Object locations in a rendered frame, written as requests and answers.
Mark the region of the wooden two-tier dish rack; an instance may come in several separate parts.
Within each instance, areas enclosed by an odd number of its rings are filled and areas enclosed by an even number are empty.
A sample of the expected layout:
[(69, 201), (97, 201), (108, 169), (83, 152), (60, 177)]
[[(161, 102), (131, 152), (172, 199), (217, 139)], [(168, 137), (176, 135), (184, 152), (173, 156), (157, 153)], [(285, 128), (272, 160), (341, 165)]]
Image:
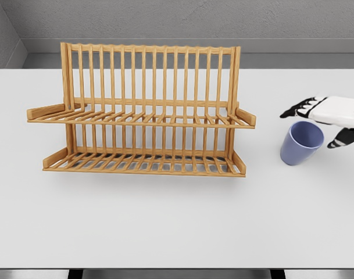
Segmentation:
[(29, 109), (62, 123), (66, 146), (45, 171), (244, 177), (238, 46), (60, 45), (63, 103)]

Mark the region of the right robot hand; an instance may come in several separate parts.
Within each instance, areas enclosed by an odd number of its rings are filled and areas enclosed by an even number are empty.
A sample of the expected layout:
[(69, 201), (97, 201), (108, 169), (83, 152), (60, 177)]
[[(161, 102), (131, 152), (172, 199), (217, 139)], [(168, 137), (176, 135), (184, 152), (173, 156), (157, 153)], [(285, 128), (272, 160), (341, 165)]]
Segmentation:
[(312, 97), (291, 106), (280, 115), (283, 119), (294, 116), (341, 127), (342, 130), (327, 145), (330, 149), (354, 143), (354, 99), (352, 98)]

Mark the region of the blue cup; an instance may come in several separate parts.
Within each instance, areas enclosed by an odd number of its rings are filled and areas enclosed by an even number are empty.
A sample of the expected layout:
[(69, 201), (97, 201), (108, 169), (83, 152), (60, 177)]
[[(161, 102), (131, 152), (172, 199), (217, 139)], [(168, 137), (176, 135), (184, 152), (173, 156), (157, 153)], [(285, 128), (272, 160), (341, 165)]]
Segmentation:
[(298, 165), (311, 157), (323, 144), (324, 134), (313, 123), (295, 122), (288, 130), (280, 157), (288, 165)]

